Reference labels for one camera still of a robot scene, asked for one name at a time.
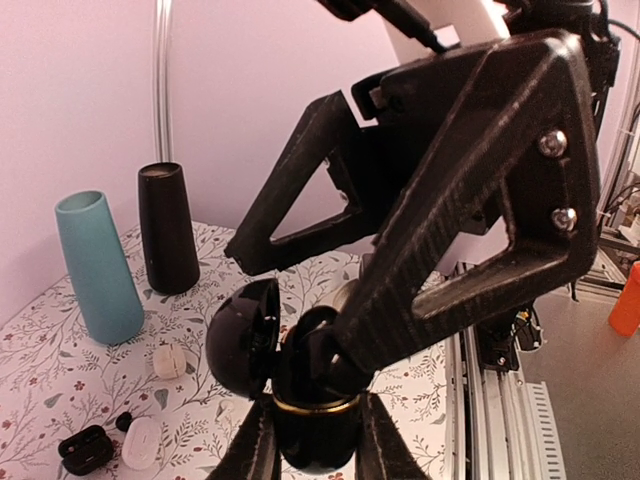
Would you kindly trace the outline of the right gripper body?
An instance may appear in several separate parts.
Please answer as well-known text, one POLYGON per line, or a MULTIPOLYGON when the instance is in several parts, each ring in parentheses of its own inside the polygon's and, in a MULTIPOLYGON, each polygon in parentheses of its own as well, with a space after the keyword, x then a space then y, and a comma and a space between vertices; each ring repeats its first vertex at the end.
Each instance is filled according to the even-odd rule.
POLYGON ((529 300, 597 251, 599 174, 584 41, 552 29, 468 53, 469 77, 427 142, 352 296, 418 300, 467 220, 496 198, 506 250, 433 300, 529 300))

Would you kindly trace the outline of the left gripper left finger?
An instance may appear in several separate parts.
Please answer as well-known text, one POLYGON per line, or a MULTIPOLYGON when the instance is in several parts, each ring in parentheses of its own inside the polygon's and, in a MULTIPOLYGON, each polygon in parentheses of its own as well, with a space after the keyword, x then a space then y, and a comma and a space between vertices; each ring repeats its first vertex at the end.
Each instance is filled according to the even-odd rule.
POLYGON ((252 403, 226 453, 208 474, 208 480, 276 480, 281 478, 273 403, 252 403))

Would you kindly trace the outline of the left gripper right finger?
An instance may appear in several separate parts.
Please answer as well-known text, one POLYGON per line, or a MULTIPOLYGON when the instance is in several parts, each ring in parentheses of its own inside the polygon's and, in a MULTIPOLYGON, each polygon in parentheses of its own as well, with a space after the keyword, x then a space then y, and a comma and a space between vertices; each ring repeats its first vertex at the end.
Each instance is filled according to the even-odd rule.
POLYGON ((430 478, 414 459, 377 394, 367 392, 362 397, 361 419, 355 458, 356 479, 430 478))

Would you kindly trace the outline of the black round earbud case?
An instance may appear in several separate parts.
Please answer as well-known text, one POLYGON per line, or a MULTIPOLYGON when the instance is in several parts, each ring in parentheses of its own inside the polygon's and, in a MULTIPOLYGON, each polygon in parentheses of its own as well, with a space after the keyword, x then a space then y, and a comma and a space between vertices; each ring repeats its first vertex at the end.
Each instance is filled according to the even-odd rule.
POLYGON ((217 382, 253 403, 270 399, 281 464, 307 474, 338 470, 354 455, 361 430, 360 398, 315 387, 302 353, 316 332, 325 332, 337 311, 308 310, 281 337, 279 284, 252 281, 227 298, 212 317, 205 341, 217 382))

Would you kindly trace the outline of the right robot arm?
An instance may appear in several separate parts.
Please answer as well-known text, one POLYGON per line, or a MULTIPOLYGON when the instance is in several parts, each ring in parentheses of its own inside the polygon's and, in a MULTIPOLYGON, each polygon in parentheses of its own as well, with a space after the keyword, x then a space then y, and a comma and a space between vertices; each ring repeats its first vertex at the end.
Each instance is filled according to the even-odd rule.
POLYGON ((619 50, 589 1, 513 1, 506 39, 455 49, 405 1, 325 8, 375 11, 433 56, 309 104, 225 253, 254 276, 375 237, 341 313, 298 347, 298 387, 345 396, 590 269, 619 50))

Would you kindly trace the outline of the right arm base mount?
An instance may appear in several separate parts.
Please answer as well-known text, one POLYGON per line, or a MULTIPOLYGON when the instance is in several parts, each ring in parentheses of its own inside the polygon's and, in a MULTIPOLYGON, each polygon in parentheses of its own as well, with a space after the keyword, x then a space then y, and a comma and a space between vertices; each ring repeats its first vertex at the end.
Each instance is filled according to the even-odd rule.
POLYGON ((518 371, 518 352, 532 352, 542 346, 542 329, 534 301, 481 321, 475 333, 478 359, 484 370, 518 371))

